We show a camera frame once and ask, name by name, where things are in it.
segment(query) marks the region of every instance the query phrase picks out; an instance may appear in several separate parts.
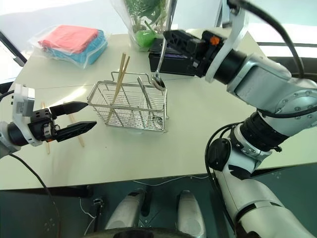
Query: metal utensil holder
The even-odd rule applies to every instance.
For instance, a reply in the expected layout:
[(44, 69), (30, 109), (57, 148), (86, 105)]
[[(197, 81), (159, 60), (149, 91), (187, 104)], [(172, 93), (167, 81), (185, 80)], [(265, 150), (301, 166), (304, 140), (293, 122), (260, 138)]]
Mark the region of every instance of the metal utensil holder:
[(135, 75), (136, 81), (138, 76), (146, 78), (150, 85), (145, 84), (145, 90), (152, 109), (149, 108), (138, 82), (122, 83), (118, 96), (112, 103), (117, 85), (114, 81), (115, 74), (119, 72), (111, 72), (112, 80), (98, 81), (87, 97), (88, 104), (94, 108), (101, 120), (109, 126), (166, 131), (167, 90), (157, 90), (151, 85), (146, 73), (126, 72), (125, 74)]

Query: cable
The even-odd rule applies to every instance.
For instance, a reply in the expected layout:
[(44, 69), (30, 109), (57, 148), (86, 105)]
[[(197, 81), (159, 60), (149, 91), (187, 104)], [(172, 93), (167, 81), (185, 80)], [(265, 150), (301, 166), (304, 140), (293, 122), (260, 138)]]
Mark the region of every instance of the cable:
[(207, 146), (206, 146), (206, 149), (205, 149), (205, 166), (206, 166), (206, 170), (207, 170), (207, 175), (209, 177), (209, 180), (211, 182), (211, 186), (212, 186), (213, 190), (215, 191), (215, 193), (217, 194), (217, 197), (219, 198), (219, 202), (222, 204), (222, 210), (223, 210), (223, 212), (224, 212), (224, 214), (225, 214), (225, 216), (226, 216), (226, 218), (227, 218), (232, 230), (234, 230), (234, 225), (233, 225), (233, 222), (232, 222), (232, 220), (231, 220), (231, 218), (229, 216), (229, 213), (228, 213), (228, 211), (226, 209), (226, 205), (224, 204), (224, 201), (222, 199), (221, 191), (219, 191), (219, 188), (215, 184), (216, 183), (216, 178), (210, 172), (209, 165), (208, 165), (207, 154), (208, 154), (208, 149), (209, 149), (209, 146), (210, 146), (212, 140), (214, 139), (214, 137), (219, 132), (221, 132), (224, 129), (228, 129), (228, 128), (231, 129), (233, 126), (236, 126), (236, 125), (238, 125), (240, 123), (242, 123), (242, 121), (241, 122), (236, 122), (236, 123), (231, 123), (231, 124), (228, 124), (228, 125), (225, 125), (225, 126), (219, 128), (214, 134), (212, 134), (212, 136), (210, 137), (209, 141), (207, 142)]
[(1, 100), (2, 100), (4, 97), (6, 97), (6, 96), (8, 96), (8, 95), (10, 95), (10, 94), (12, 94), (12, 93), (14, 93), (14, 90), (11, 90), (11, 91), (8, 91), (8, 92), (6, 92), (6, 93), (1, 94), (1, 95), (0, 95), (0, 102), (1, 102)]
[[(298, 76), (299, 76), (299, 73), (292, 73), (292, 77), (298, 77)], [(317, 73), (305, 73), (304, 77), (314, 82), (317, 82)]]
[(269, 14), (267, 14), (266, 12), (261, 10), (260, 8), (256, 7), (255, 5), (251, 4), (250, 2), (247, 2), (245, 0), (230, 0), (230, 3), (237, 5), (243, 9), (253, 13), (254, 15), (258, 16), (263, 21), (265, 21), (266, 23), (271, 25), (280, 34), (280, 36), (283, 38), (285, 44), (288, 46), (289, 50), (291, 51), (291, 53), (293, 55), (296, 67), (297, 67), (298, 72), (299, 72), (299, 77), (304, 78), (305, 71), (304, 71), (303, 62), (302, 62), (301, 58), (298, 56), (296, 49), (295, 49), (295, 46), (294, 46), (294, 43), (292, 42), (291, 38), (287, 34), (284, 27), (280, 23), (278, 23), (278, 21), (275, 20), (272, 16), (270, 16)]
[(301, 112), (287, 113), (287, 114), (276, 114), (276, 113), (271, 113), (269, 111), (258, 109), (258, 112), (262, 113), (262, 116), (270, 117), (270, 118), (296, 118), (296, 117), (305, 116), (310, 113), (314, 113), (316, 111), (317, 111), (317, 106), (303, 110)]
[(87, 231), (88, 231), (90, 225), (93, 223), (93, 221), (94, 221), (95, 219), (96, 219), (96, 218), (94, 217), (94, 218), (91, 220), (91, 222), (89, 223), (88, 227), (87, 227), (86, 230), (85, 230), (84, 236), (87, 234)]
[(178, 180), (178, 179), (182, 179), (182, 178), (185, 178), (185, 177), (191, 177), (191, 178), (196, 178), (196, 179), (206, 179), (208, 178), (208, 176), (205, 176), (205, 177), (197, 177), (197, 176), (191, 176), (191, 175), (186, 175), (186, 176), (182, 176), (182, 177), (178, 177), (178, 178), (173, 178), (173, 179), (170, 179), (168, 181), (165, 181), (165, 182), (161, 182), (161, 183), (158, 183), (158, 184), (148, 184), (148, 183), (144, 183), (144, 182), (140, 182), (140, 181), (136, 181), (136, 180), (133, 180), (133, 182), (136, 182), (136, 183), (139, 183), (139, 184), (143, 184), (143, 185), (147, 185), (147, 186), (161, 186), (163, 184), (166, 184), (168, 182), (172, 182), (172, 181), (175, 181), (175, 180)]
[(83, 207), (82, 207), (82, 205), (81, 205), (81, 198), (79, 198), (79, 205), (80, 205), (80, 208), (81, 208), (81, 210), (83, 211), (83, 213), (89, 215), (91, 218), (96, 218), (96, 216), (91, 215), (89, 212), (86, 212), (86, 211), (83, 209)]
[(51, 195), (51, 192), (49, 191), (48, 187), (46, 187), (45, 183), (42, 181), (42, 179), (40, 178), (40, 176), (25, 162), (23, 161), (20, 157), (11, 154), (11, 157), (16, 158), (18, 161), (20, 161), (29, 171), (31, 171), (32, 174), (34, 174), (34, 176), (38, 179), (38, 181), (41, 183), (41, 185), (43, 186), (45, 192), (48, 194), (55, 210), (56, 210), (56, 216), (57, 216), (57, 220), (58, 220), (58, 227), (57, 227), (57, 238), (60, 238), (60, 230), (61, 230), (61, 219), (60, 219), (60, 215), (59, 215), (59, 210), (55, 204), (55, 201)]
[(227, 129), (225, 129), (225, 130), (220, 134), (219, 138), (222, 138), (223, 135), (224, 135), (227, 131), (229, 131), (229, 130), (231, 130), (231, 129), (232, 129), (232, 127), (228, 127)]

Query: blue towel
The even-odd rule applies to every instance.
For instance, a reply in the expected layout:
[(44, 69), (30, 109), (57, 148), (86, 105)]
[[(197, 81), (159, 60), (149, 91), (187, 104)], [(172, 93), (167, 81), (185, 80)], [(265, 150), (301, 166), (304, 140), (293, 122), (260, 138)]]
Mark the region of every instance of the blue towel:
[(62, 52), (53, 48), (46, 48), (46, 52), (55, 59), (75, 61), (76, 63), (85, 66), (86, 63), (93, 64), (105, 50), (107, 45), (108, 42), (105, 38), (104, 32), (98, 30), (98, 36), (87, 46), (83, 52), (79, 54)]

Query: black cable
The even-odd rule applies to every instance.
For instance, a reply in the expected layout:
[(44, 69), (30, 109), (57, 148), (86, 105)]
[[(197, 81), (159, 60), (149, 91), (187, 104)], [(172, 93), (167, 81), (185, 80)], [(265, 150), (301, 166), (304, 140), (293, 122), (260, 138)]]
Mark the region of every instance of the black cable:
[(317, 106), (303, 110), (301, 112), (287, 113), (287, 114), (276, 114), (276, 113), (271, 113), (265, 110), (258, 109), (258, 112), (262, 113), (263, 116), (270, 117), (270, 118), (296, 118), (296, 117), (305, 116), (310, 113), (314, 113), (316, 111), (317, 111)]
[(225, 129), (225, 130), (220, 134), (219, 138), (222, 138), (223, 135), (224, 135), (227, 131), (229, 131), (229, 130), (231, 130), (231, 129), (232, 129), (232, 127), (228, 127), (227, 129)]
[[(292, 73), (292, 77), (298, 77), (298, 76), (299, 76), (299, 73)], [(317, 82), (317, 73), (305, 73), (304, 77), (314, 82)]]
[(221, 191), (219, 191), (219, 188), (218, 188), (218, 187), (216, 186), (216, 184), (215, 184), (215, 183), (216, 183), (216, 178), (215, 178), (215, 177), (211, 174), (211, 172), (210, 172), (209, 165), (208, 165), (207, 154), (208, 154), (208, 149), (209, 149), (209, 146), (210, 146), (212, 140), (214, 139), (214, 137), (215, 137), (219, 132), (221, 132), (221, 131), (224, 130), (224, 129), (228, 129), (228, 128), (231, 129), (233, 126), (238, 125), (238, 124), (240, 124), (240, 123), (242, 123), (242, 122), (231, 123), (231, 124), (228, 124), (228, 125), (225, 125), (225, 126), (219, 128), (214, 134), (212, 134), (212, 136), (210, 137), (210, 139), (209, 139), (208, 142), (207, 142), (207, 146), (206, 146), (206, 149), (205, 149), (205, 166), (206, 166), (206, 170), (207, 170), (207, 175), (208, 175), (208, 177), (209, 177), (209, 180), (210, 180), (210, 182), (211, 182), (211, 185), (212, 185), (213, 190), (214, 190), (215, 193), (217, 194), (217, 197), (219, 198), (220, 203), (222, 204), (223, 212), (224, 212), (224, 214), (225, 214), (225, 216), (226, 216), (226, 218), (227, 218), (227, 220), (228, 220), (228, 222), (229, 222), (229, 224), (230, 224), (232, 230), (234, 230), (234, 224), (233, 224), (233, 222), (232, 222), (232, 220), (231, 220), (231, 218), (230, 218), (230, 216), (229, 216), (229, 213), (228, 213), (228, 211), (227, 211), (227, 209), (226, 209), (226, 205), (224, 204), (224, 201), (223, 201), (223, 199), (222, 199)]
[(283, 38), (285, 44), (288, 46), (289, 50), (291, 51), (295, 64), (297, 66), (298, 72), (299, 72), (299, 77), (304, 78), (304, 64), (302, 62), (302, 59), (298, 56), (294, 43), (292, 42), (291, 38), (287, 34), (286, 30), (284, 27), (277, 21), (275, 20), (272, 16), (261, 10), (260, 8), (256, 7), (255, 5), (251, 4), (250, 2), (247, 2), (245, 0), (230, 0), (230, 3), (237, 5), (238, 7), (241, 7), (254, 15), (258, 16), (261, 18), (263, 21), (271, 25)]
[(1, 102), (1, 100), (2, 100), (5, 96), (8, 96), (8, 95), (10, 95), (10, 94), (12, 94), (12, 93), (14, 93), (14, 90), (11, 90), (11, 91), (8, 91), (8, 92), (6, 92), (6, 93), (1, 94), (1, 95), (0, 95), (0, 102)]
[(60, 215), (59, 215), (59, 210), (55, 204), (55, 201), (51, 195), (51, 192), (49, 191), (48, 187), (46, 187), (45, 183), (42, 181), (42, 179), (40, 178), (40, 176), (25, 162), (23, 161), (20, 157), (16, 156), (16, 155), (13, 155), (11, 154), (10, 155), (11, 157), (14, 157), (16, 158), (18, 161), (20, 161), (29, 171), (32, 172), (32, 174), (34, 174), (34, 176), (38, 179), (38, 181), (41, 183), (41, 185), (43, 186), (45, 192), (48, 194), (55, 210), (56, 210), (56, 216), (57, 216), (57, 219), (58, 219), (58, 226), (57, 226), (57, 238), (60, 238), (60, 229), (61, 229), (61, 220), (60, 220)]

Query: white table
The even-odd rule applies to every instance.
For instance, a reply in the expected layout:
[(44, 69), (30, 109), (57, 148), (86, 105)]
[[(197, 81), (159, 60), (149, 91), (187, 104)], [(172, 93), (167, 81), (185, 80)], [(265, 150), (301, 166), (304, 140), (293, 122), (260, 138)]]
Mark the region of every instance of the white table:
[[(150, 73), (147, 53), (135, 52), (127, 44), (127, 35), (111, 36), (107, 50), (86, 70), (31, 57), (16, 82), (36, 88), (35, 110), (41, 102), (48, 107), (64, 101), (87, 101), (93, 84), (117, 69), (122, 51), (131, 56), (130, 71)], [(242, 48), (247, 53), (261, 53), (250, 35)], [(204, 79), (180, 75), (164, 75), (163, 79), (168, 88), (168, 132), (107, 127), (86, 107), (75, 119), (98, 123), (82, 135), (84, 148), (72, 138), (51, 142), (49, 155), (45, 144), (24, 146), (16, 154), (49, 187), (205, 173), (204, 150), (211, 134), (225, 124), (245, 119), (254, 108), (226, 93), (225, 86), (216, 81), (208, 84)], [(0, 119), (5, 121), (11, 121), (9, 102), (7, 97), (0, 104)], [(56, 122), (61, 127), (70, 124), (68, 116), (60, 116)], [(284, 151), (266, 158), (261, 168), (315, 162), (314, 135), (314, 130), (307, 130), (288, 139), (282, 145)], [(9, 156), (0, 160), (0, 189), (36, 187), (41, 185), (18, 161)]]

